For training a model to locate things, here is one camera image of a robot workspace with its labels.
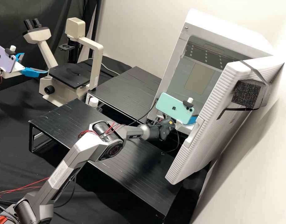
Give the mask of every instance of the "label sticker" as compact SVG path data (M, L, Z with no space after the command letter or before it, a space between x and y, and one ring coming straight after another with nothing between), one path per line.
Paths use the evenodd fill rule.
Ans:
M50 186L54 189L59 189L72 171L73 169L68 167L63 160L48 179Z
M141 135L130 135L129 136L129 139L131 139L131 138L139 138Z
M98 76L95 78L94 85L97 86L98 84Z

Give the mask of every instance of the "white bottle cap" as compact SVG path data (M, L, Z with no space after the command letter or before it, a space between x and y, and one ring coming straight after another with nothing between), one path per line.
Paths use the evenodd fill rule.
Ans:
M187 100L189 103L193 103L193 98L189 97L189 99Z
M16 50L16 46L11 45L11 46L10 46L10 50L11 50L11 51L15 51L15 50Z
M97 107L98 106L98 99L96 97L91 97L89 100L89 106Z

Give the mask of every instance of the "black foam block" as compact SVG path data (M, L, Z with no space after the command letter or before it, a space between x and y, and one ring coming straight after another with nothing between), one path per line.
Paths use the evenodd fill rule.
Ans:
M231 102L256 109L265 106L262 105L262 102L265 97L268 97L268 92L269 86L263 82L254 79L239 80L235 86Z

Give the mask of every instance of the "ribbed white panel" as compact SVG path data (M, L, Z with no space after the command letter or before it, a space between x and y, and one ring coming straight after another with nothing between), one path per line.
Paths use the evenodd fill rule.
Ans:
M281 60L273 56L250 59L245 62L256 68L267 82L274 78L283 65ZM199 114L199 117L204 120L201 128L188 148L182 145L166 175L166 179L171 184L176 184L205 167L220 154L243 122L248 112L225 111L217 120L221 111L230 105L232 91L237 81L241 79L260 80L241 62L228 63Z

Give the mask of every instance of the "black backdrop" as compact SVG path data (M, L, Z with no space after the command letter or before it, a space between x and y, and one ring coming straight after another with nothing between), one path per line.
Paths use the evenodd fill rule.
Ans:
M16 52L24 52L22 64L26 67L46 69L46 64L36 44L23 38L25 19L38 18L43 26L50 28L52 36L47 43L58 64L67 62L68 52L59 52L57 46L67 42L64 34L66 19L77 17L86 22L86 33L96 6L95 0L0 0L0 45L16 46ZM24 82L30 78L17 76L4 79L0 90Z

